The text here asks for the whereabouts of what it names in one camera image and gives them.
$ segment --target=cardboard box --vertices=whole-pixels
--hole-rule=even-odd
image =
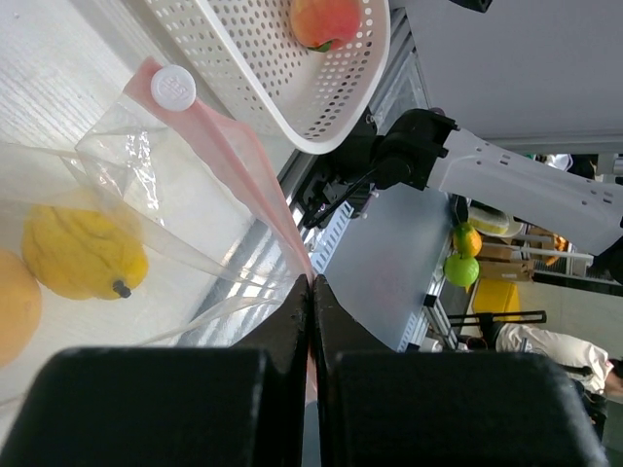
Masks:
[[[476,257],[478,260],[510,261],[513,250],[503,246],[483,245]]]
[[[513,237],[501,237],[501,236],[488,236],[483,235],[484,243],[498,243],[500,245],[511,245],[513,243]]]
[[[479,261],[481,279],[526,282],[532,280],[534,260],[529,261]]]
[[[554,242],[554,234],[542,229],[541,227],[531,227],[528,231],[528,235],[538,235],[538,236],[547,236],[547,240],[543,241],[531,241],[529,242],[531,248],[541,248],[544,250],[555,250],[556,243]],[[531,257],[534,260],[538,261],[547,261],[549,258],[548,255],[534,255],[531,254]]]

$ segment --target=yellow box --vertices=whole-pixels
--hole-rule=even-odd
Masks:
[[[474,313],[509,313],[521,311],[519,290],[513,282],[481,279],[478,282],[474,302]],[[500,317],[500,321],[518,321],[519,316]]]

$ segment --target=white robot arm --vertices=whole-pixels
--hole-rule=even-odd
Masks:
[[[366,185],[384,190],[398,183],[476,199],[567,238],[596,256],[595,268],[609,269],[623,283],[621,186],[505,151],[423,109],[403,114],[385,136],[350,136],[325,161],[334,185],[349,186],[341,200]],[[319,225],[339,204],[310,218],[308,227]]]
[[[598,183],[453,130],[427,186],[477,199],[600,255],[623,236],[623,187]]]

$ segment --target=yellow lemon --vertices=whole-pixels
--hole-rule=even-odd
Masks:
[[[73,300],[125,299],[148,270],[141,242],[98,211],[34,206],[21,253],[42,284]]]
[[[453,244],[461,256],[474,258],[483,247],[483,239],[473,226],[463,222],[455,227]]]

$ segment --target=white plastic basket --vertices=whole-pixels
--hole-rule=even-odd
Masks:
[[[385,69],[386,0],[361,0],[356,39],[328,54],[296,41],[290,0],[144,1],[234,118],[306,153],[344,141]]]

